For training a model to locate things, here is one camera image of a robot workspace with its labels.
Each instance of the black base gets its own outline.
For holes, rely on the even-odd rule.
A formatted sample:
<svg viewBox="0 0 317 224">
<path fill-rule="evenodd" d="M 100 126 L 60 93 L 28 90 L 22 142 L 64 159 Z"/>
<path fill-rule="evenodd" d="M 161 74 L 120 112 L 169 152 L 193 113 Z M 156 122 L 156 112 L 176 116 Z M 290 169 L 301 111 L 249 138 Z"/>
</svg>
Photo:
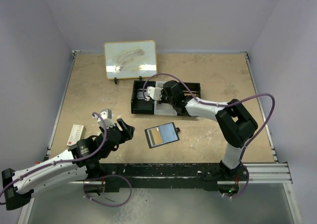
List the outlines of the black base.
<svg viewBox="0 0 317 224">
<path fill-rule="evenodd" d="M 217 163 L 196 164 L 101 164 L 105 175 L 113 172 L 126 177 L 133 188 L 198 188 L 218 191 L 219 181 L 246 181 L 245 168 L 239 166 L 234 174 L 220 168 Z M 106 179 L 105 192 L 119 192 L 129 188 L 121 178 Z"/>
<path fill-rule="evenodd" d="M 1 172 L 3 187 L 6 187 L 12 182 L 14 172 L 15 171 L 11 168 L 7 168 Z M 25 194 L 19 194 L 16 192 L 16 189 L 13 187 L 13 185 L 11 185 L 11 187 L 9 187 L 4 192 L 6 209 L 9 211 L 23 207 L 30 202 L 32 193 L 33 190 L 30 190 Z"/>
<path fill-rule="evenodd" d="M 132 89 L 132 98 L 131 98 L 131 113 L 132 114 L 148 114 L 154 115 L 154 100 L 145 101 L 144 99 L 138 99 L 137 95 L 138 92 L 142 91 L 143 85 L 145 81 L 135 80 L 133 83 Z M 148 86 L 155 87 L 155 81 L 149 81 L 147 83 Z M 194 95 L 198 98 L 201 98 L 201 89 L 200 83 L 185 83 L 188 88 L 194 93 Z M 187 90 L 183 85 L 180 85 L 181 90 L 184 92 L 185 95 L 189 95 Z"/>
</svg>

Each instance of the wooden table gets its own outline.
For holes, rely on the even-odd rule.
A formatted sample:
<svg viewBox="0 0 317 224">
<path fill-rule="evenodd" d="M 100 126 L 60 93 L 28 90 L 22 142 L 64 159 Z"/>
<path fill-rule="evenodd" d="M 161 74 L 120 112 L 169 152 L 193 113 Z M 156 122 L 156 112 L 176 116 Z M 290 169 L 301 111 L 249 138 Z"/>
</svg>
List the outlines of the wooden table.
<svg viewBox="0 0 317 224">
<path fill-rule="evenodd" d="M 171 73 L 184 82 L 199 82 L 202 99 L 228 102 L 255 94 L 243 54 L 163 54 L 157 55 L 158 72 Z M 157 81 L 171 78 L 159 76 Z M 92 112 L 112 110 L 112 119 L 135 127 L 134 138 L 112 152 L 104 163 L 218 163 L 225 152 L 226 141 L 218 124 L 208 119 L 131 114 L 133 79 L 106 78 L 103 54 L 79 54 L 69 80 L 57 124 L 51 157 L 67 149 L 73 124 L 85 126 L 84 137 L 100 133 Z M 244 103 L 259 126 L 262 114 L 256 99 Z M 181 129 L 180 141 L 149 149 L 144 129 L 168 122 Z M 249 146 L 244 162 L 274 162 L 266 131 Z"/>
</svg>

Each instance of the gray floor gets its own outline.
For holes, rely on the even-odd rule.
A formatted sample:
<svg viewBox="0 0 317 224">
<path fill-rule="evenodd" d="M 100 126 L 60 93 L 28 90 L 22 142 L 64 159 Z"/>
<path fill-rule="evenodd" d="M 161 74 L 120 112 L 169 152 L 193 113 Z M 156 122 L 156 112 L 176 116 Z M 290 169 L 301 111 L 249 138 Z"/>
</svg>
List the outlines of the gray floor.
<svg viewBox="0 0 317 224">
<path fill-rule="evenodd" d="M 117 204 L 127 189 L 98 197 Z M 105 197 L 115 200 L 110 202 Z M 29 224 L 292 224 L 282 184 L 250 184 L 229 200 L 199 189 L 134 189 L 123 207 L 83 198 L 80 184 L 66 184 L 35 199 Z"/>
</svg>

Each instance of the gray wall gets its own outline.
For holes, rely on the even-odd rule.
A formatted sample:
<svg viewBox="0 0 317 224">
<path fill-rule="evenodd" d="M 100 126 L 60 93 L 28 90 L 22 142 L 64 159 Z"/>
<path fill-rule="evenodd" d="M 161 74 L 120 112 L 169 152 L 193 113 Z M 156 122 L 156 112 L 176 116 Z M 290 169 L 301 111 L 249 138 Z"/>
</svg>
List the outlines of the gray wall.
<svg viewBox="0 0 317 224">
<path fill-rule="evenodd" d="M 305 223 L 316 223 L 317 0 L 280 0 L 251 67 L 259 91 L 276 97 L 269 127 L 278 159 L 289 162 Z M 270 101 L 263 103 L 268 113 Z"/>
<path fill-rule="evenodd" d="M 72 49 L 149 40 L 160 52 L 247 51 L 278 0 L 47 0 Z"/>
<path fill-rule="evenodd" d="M 0 170 L 43 159 L 70 66 L 45 0 L 0 0 Z M 0 223 L 19 214 L 0 206 Z"/>
</svg>

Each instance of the metal frame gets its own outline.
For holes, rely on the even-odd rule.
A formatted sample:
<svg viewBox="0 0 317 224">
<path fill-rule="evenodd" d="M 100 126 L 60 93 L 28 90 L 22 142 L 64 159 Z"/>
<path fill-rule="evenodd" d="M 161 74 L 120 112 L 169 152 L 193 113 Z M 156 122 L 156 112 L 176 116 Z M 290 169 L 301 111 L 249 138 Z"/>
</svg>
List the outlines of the metal frame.
<svg viewBox="0 0 317 224">
<path fill-rule="evenodd" d="M 74 62 L 75 62 L 75 57 L 76 57 L 76 52 L 80 52 L 80 51 L 74 51 L 73 52 L 73 63 L 69 72 L 69 76 L 68 76 L 68 81 L 62 96 L 62 100 L 57 112 L 57 116 L 56 116 L 56 120 L 54 123 L 54 127 L 53 127 L 53 131 L 52 131 L 52 135 L 50 138 L 50 142 L 49 142 L 49 146 L 48 146 L 48 153 L 46 155 L 46 159 L 49 157 L 50 155 L 50 151 L 51 151 L 51 147 L 52 147 L 52 143 L 53 143 L 53 138 L 55 135 L 55 131 L 56 131 L 56 127 L 57 127 L 57 123 L 59 120 L 59 116 L 60 116 L 60 112 L 62 109 L 62 105 L 64 102 L 64 98 L 66 95 L 66 91 L 67 91 L 67 87 L 68 87 L 68 83 L 69 83 L 69 79 L 73 70 L 73 66 L 74 66 Z M 251 76 L 251 80 L 254 86 L 254 90 L 256 93 L 258 93 L 255 81 L 254 81 L 254 77 L 252 74 L 252 70 L 251 70 L 251 66 L 250 66 L 250 62 L 249 62 L 249 56 L 247 52 L 242 52 L 242 54 L 245 56 L 246 59 L 246 63 L 248 65 L 248 69 L 249 69 L 249 73 Z M 265 120 L 265 114 L 263 111 L 263 107 L 261 104 L 260 99 L 258 98 L 258 103 L 260 106 L 260 110 L 262 113 L 262 117 Z M 272 153 L 273 153 L 273 157 L 275 160 L 275 163 L 265 163 L 265 164 L 259 164 L 259 163 L 254 163 L 254 164 L 245 164 L 245 166 L 247 166 L 249 173 L 250 173 L 250 183 L 283 183 L 284 186 L 284 190 L 285 190 L 285 194 L 287 197 L 287 201 L 291 210 L 291 214 L 294 220 L 295 224 L 302 224 L 302 218 L 300 215 L 300 211 L 299 211 L 299 207 L 297 204 L 297 200 L 295 197 L 295 193 L 293 191 L 292 188 L 292 179 L 291 179 L 291 175 L 290 175 L 290 170 L 288 167 L 288 164 L 279 164 L 278 160 L 277 160 L 277 156 L 276 156 L 276 152 L 275 152 L 275 148 L 273 146 L 273 142 L 272 142 L 272 138 L 268 129 L 268 126 L 266 126 L 266 131 L 267 131 L 267 136 L 269 139 L 269 143 L 272 149 Z M 89 182 L 82 182 L 82 181 L 76 181 L 76 182 L 71 182 L 71 184 L 100 184 L 101 182 L 99 181 L 89 181 Z M 218 184 L 231 184 L 232 181 L 219 181 Z M 32 210 L 32 206 L 34 203 L 34 199 L 31 199 L 31 201 L 25 205 L 22 208 L 22 212 L 20 215 L 20 219 L 18 224 L 27 224 L 29 217 L 30 217 L 30 213 Z"/>
</svg>

